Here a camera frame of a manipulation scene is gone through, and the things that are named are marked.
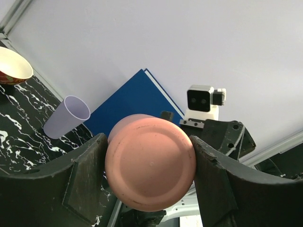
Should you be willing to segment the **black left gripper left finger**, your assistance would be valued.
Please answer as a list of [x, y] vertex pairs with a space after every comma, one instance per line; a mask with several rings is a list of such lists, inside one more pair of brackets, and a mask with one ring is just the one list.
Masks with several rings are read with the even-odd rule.
[[22, 174], [0, 177], [2, 227], [90, 227], [96, 222], [107, 137]]

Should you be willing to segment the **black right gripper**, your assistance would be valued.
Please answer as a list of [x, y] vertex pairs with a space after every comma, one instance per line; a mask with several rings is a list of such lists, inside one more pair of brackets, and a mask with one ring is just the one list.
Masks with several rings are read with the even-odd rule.
[[180, 120], [181, 130], [190, 138], [195, 149], [211, 161], [221, 153], [236, 161], [254, 151], [256, 143], [248, 129], [239, 121], [188, 119]]

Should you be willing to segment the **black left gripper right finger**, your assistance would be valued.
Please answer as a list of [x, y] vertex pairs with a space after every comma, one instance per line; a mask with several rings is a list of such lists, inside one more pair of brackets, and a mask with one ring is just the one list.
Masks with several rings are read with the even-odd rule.
[[190, 136], [204, 227], [301, 227], [303, 181], [254, 170]]

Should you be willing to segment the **pink plastic cup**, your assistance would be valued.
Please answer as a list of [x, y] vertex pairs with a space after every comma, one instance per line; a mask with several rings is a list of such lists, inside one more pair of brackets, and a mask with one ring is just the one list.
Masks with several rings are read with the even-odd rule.
[[109, 134], [107, 181], [114, 195], [133, 209], [153, 212], [174, 205], [188, 192], [195, 172], [190, 138], [168, 120], [133, 114]]

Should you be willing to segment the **lilac plastic cup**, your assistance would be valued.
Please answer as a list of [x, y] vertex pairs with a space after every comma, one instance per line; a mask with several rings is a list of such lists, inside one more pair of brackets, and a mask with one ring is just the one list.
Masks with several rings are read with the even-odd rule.
[[59, 139], [90, 118], [87, 104], [76, 96], [66, 96], [43, 126], [51, 139]]

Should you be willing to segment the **red floral bowl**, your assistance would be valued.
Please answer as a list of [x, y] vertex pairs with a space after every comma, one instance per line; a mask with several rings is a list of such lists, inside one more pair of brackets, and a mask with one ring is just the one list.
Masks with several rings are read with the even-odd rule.
[[0, 48], [0, 83], [17, 85], [32, 78], [34, 74], [30, 63], [17, 52]]

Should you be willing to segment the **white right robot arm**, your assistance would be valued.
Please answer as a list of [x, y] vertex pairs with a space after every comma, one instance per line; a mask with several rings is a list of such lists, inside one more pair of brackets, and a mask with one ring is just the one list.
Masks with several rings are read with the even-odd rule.
[[[239, 160], [251, 154], [256, 143], [246, 127], [238, 121], [222, 122], [216, 120], [178, 119], [180, 128], [188, 136], [197, 136], [217, 151]], [[265, 157], [253, 164], [257, 170], [288, 179], [303, 177], [303, 145], [298, 144], [285, 152]]]

